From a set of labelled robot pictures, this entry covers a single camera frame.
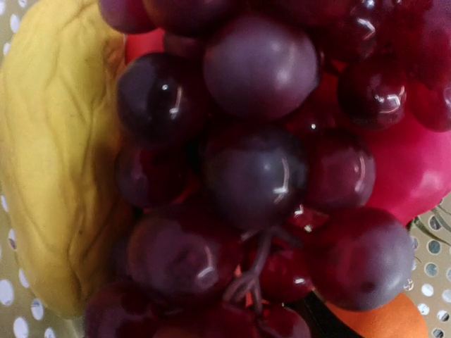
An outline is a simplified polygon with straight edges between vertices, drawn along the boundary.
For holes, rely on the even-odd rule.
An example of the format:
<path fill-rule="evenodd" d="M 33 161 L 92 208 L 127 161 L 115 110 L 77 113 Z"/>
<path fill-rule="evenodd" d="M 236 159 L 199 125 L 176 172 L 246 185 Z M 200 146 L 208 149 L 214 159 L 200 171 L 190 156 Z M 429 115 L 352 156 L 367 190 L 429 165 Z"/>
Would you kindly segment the dark red grape bunch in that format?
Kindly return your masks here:
<path fill-rule="evenodd" d="M 100 1 L 165 31 L 116 87 L 116 184 L 144 211 L 86 337 L 308 337 L 317 291 L 371 311 L 411 275 L 409 230 L 368 206 L 363 131 L 450 133 L 449 1 Z"/>

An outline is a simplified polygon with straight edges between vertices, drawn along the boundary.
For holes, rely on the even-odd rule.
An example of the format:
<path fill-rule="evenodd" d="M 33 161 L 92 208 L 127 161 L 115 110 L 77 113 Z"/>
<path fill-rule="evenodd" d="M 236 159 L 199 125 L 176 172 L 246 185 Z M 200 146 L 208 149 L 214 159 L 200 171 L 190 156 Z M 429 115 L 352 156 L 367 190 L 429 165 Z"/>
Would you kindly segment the yellow corn cob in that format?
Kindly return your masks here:
<path fill-rule="evenodd" d="M 114 163 L 121 33 L 95 1 L 38 1 L 1 66 L 1 188 L 35 295 L 78 317 L 132 225 Z"/>

